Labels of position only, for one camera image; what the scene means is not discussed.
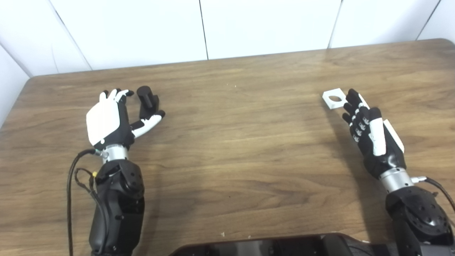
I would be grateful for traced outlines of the black and white right hand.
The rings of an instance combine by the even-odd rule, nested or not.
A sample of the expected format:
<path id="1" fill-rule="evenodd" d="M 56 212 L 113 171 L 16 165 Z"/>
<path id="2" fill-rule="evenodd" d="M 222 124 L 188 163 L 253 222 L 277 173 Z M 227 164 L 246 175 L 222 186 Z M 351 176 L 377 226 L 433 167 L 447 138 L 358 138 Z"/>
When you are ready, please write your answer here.
<path id="1" fill-rule="evenodd" d="M 366 170 L 376 179 L 392 169 L 406 170 L 404 152 L 393 136 L 378 107 L 369 107 L 363 97 L 349 89 L 342 118 L 349 126 Z"/>

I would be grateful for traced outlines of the black and white left hand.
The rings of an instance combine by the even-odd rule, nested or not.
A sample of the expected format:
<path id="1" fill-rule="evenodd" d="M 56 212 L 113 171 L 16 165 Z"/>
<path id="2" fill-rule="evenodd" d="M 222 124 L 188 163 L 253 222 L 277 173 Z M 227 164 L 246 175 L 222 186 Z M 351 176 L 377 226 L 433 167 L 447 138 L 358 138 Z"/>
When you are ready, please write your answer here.
<path id="1" fill-rule="evenodd" d="M 140 99 L 139 120 L 130 123 L 127 98 L 135 94 L 132 90 L 104 90 L 86 114 L 86 126 L 90 144 L 103 151 L 112 145 L 129 149 L 135 139 L 154 128 L 166 115 L 159 109 L 159 97 L 153 95 L 149 86 L 141 86 L 137 92 Z"/>

